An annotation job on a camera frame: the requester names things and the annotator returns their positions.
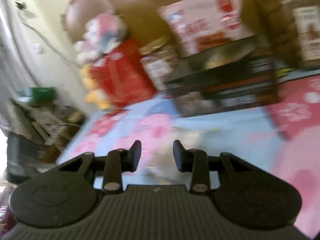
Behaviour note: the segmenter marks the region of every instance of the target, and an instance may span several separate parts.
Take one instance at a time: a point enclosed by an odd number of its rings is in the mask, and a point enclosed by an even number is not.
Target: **yellow plush toy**
[[[97,104],[100,109],[108,109],[111,104],[108,101],[108,96],[105,92],[99,88],[96,81],[92,78],[89,73],[89,69],[91,64],[86,64],[80,71],[80,75],[83,79],[83,83],[86,88],[90,91],[87,97],[85,98],[85,102],[88,104]]]

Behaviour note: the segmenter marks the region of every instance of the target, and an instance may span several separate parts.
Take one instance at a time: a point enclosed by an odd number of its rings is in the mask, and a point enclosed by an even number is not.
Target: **plush toy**
[[[105,92],[102,89],[100,89],[95,80],[92,79],[89,73],[90,67],[91,64],[86,64],[80,71],[83,83],[86,86],[86,88],[90,91],[87,97],[85,98],[85,102],[88,104],[97,104],[99,109],[106,110],[110,108],[111,104]]]
[[[77,62],[81,65],[95,62],[103,54],[117,48],[126,35],[126,25],[112,13],[103,13],[85,25],[84,41],[77,41],[74,50],[78,52]]]

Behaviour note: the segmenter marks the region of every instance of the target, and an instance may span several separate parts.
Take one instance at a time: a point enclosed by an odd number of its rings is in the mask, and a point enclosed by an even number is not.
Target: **white plush toy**
[[[85,25],[84,41],[77,41],[74,50],[78,52],[78,64],[93,63],[103,54],[117,48],[126,35],[126,25],[112,13],[103,13]]]

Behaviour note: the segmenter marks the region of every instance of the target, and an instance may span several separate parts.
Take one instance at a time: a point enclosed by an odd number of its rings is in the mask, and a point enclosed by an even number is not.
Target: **snack bag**
[[[241,22],[242,0],[182,0],[158,9],[187,57],[253,36]]]
[[[91,67],[91,74],[118,110],[151,99],[157,92],[140,60],[138,43],[130,39]]]

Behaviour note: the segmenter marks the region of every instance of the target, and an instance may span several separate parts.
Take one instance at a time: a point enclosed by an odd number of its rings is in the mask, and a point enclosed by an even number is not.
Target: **green container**
[[[56,91],[50,88],[25,88],[17,92],[17,101],[29,106],[50,103],[57,98]]]

